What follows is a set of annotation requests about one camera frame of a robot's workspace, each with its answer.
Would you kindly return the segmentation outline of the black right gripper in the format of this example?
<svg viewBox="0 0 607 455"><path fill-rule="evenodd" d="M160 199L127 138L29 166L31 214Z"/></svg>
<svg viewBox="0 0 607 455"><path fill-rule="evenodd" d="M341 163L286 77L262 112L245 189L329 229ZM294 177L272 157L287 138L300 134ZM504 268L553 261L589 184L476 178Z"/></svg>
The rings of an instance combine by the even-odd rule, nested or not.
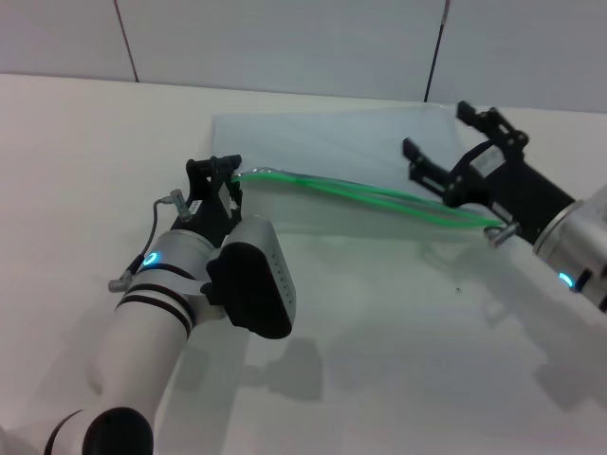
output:
<svg viewBox="0 0 607 455"><path fill-rule="evenodd" d="M437 195L451 208L478 204L502 220L519 225L518 236L535 244L548 224L575 199L521 159L505 159L505 153L521 153L529 142L494 107L477 112L468 102L456 104L456 117L484 135L487 141L464 154L448 172L434 164L409 137L402 141L402 154L409 161L409 179ZM500 165L487 175L473 164L495 151Z"/></svg>

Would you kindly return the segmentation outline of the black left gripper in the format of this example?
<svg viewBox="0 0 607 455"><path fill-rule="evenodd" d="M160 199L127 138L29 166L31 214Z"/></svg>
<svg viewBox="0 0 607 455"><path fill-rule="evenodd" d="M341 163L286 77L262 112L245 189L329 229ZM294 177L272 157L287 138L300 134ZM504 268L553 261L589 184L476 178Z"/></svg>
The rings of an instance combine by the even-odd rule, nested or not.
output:
<svg viewBox="0 0 607 455"><path fill-rule="evenodd" d="M188 160L186 174L190 194L187 203L189 207L195 201L200 204L190 221L176 218L171 230L193 232L213 247L220 247L242 220L243 191L239 183L230 183L240 165L240 155L213 155L204 160Z"/></svg>

